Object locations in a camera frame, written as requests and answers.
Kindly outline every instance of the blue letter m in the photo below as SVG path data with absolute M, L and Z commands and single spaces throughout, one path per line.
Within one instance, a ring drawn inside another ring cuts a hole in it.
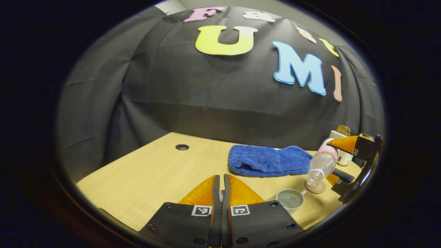
M 307 54 L 305 60 L 302 61 L 290 45 L 278 41 L 273 41 L 273 45 L 279 50 L 279 71 L 274 73 L 274 78 L 277 81 L 293 84 L 295 79 L 291 75 L 292 67 L 300 86 L 305 86 L 306 80 L 311 74 L 311 81 L 308 83 L 309 89 L 317 94 L 326 95 L 319 58 Z

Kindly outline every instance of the black backdrop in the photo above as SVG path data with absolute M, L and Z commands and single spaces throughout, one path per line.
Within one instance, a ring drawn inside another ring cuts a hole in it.
M 428 197 L 428 184 L 419 183 L 424 176 L 430 184 L 436 176 L 424 172 L 435 168 L 429 160 L 439 143 L 433 132 L 437 123 L 432 121 L 438 85 L 433 54 L 439 40 L 433 21 L 439 6 L 376 0 L 308 2 L 353 30 L 381 58 L 392 127 L 382 165 L 393 173 L 384 173 L 383 184 L 372 185 L 381 189 L 375 200 L 364 201 L 349 219 L 328 233 L 318 233 L 320 238 L 307 247 L 440 246 L 439 237 L 433 235 L 439 231 L 438 213 L 431 212 L 439 200 Z M 61 83 L 78 56 L 102 30 L 147 4 L 13 4 L 4 6 L 1 15 L 6 31 L 1 77 L 7 103 L 2 122 L 7 144 L 2 246 L 131 247 L 82 212 L 57 184 L 52 169 L 59 162 L 52 140 Z
M 383 104 L 372 69 L 349 47 L 334 56 L 308 26 L 268 13 L 275 22 L 243 18 L 227 7 L 202 21 L 184 23 L 192 11 L 165 16 L 156 7 L 114 27 L 81 56 L 66 80 L 57 119 L 61 161 L 74 182 L 169 132 L 254 146 L 292 145 L 316 150 L 331 130 L 348 126 L 385 135 Z M 258 29 L 249 52 L 213 56 L 198 51 L 201 26 L 223 25 L 219 41 L 237 42 L 234 26 Z M 310 42 L 299 26 L 318 41 Z M 272 41 L 322 61 L 327 94 L 280 83 Z M 342 73 L 343 101 L 334 99 L 334 73 Z

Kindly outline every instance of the blue towel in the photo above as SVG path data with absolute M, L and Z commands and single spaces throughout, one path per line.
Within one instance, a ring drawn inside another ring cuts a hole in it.
M 307 174 L 312 155 L 300 147 L 281 150 L 269 147 L 235 145 L 231 147 L 228 166 L 245 177 L 281 177 Z

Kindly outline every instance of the yellow letter u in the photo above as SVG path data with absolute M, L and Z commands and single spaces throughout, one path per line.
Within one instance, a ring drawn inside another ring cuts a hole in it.
M 196 39 L 196 49 L 207 54 L 237 55 L 250 51 L 253 48 L 253 33 L 257 29 L 247 26 L 236 26 L 239 31 L 239 40 L 236 44 L 226 45 L 219 43 L 219 35 L 226 26 L 202 26 L 198 28 L 201 33 Z

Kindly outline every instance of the table surface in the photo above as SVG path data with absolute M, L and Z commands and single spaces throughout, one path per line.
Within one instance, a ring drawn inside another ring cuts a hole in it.
M 177 150 L 186 144 L 188 150 Z M 234 143 L 169 133 L 130 154 L 100 168 L 77 183 L 79 190 L 96 207 L 100 207 L 127 226 L 139 231 L 164 202 L 179 202 L 202 181 L 220 175 L 220 189 L 228 169 L 228 153 Z M 361 169 L 350 162 L 337 168 L 354 177 Z M 285 188 L 305 190 L 307 174 L 284 177 L 241 177 L 263 199 L 270 200 Z M 341 202 L 323 180 L 321 194 L 307 192 L 304 204 L 292 215 L 304 229 L 333 213 Z

